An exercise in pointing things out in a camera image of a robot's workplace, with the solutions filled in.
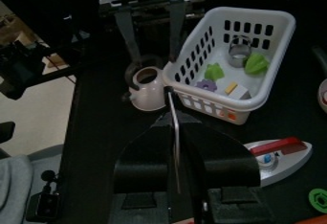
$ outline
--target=black cable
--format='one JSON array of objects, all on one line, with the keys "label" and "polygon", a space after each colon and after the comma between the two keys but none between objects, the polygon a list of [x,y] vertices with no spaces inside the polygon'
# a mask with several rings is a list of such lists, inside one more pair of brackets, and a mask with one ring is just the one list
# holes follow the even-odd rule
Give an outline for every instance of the black cable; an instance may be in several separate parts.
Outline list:
[{"label": "black cable", "polygon": [[[58,65],[55,64],[55,62],[48,58],[48,56],[46,57],[47,60],[51,62],[51,64],[54,65],[54,67],[56,68],[56,70],[62,70]],[[75,81],[67,76],[67,79],[75,84]]]}]

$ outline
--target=table surface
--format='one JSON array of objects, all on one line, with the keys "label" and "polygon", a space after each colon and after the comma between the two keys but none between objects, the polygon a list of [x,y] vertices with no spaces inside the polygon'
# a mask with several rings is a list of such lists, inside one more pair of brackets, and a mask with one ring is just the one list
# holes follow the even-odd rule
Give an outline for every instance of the table surface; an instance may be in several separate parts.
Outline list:
[{"label": "table surface", "polygon": [[[319,216],[309,193],[311,189],[327,189],[327,115],[317,102],[317,90],[325,77],[311,51],[314,44],[327,44],[323,42],[327,29],[319,16],[309,10],[287,9],[295,16],[297,30],[269,100],[251,113],[246,124],[227,123],[182,107],[243,144],[289,136],[313,144],[313,157],[303,167],[279,183],[263,188],[278,223]],[[107,223],[119,153],[163,113],[140,112],[122,102],[122,95],[128,91],[124,72],[130,58],[126,52],[118,53],[119,43],[111,44],[106,38],[100,40],[96,47],[91,47],[100,50],[92,58],[100,56],[106,62],[78,75],[75,86],[60,167],[63,210],[56,224]]]}]

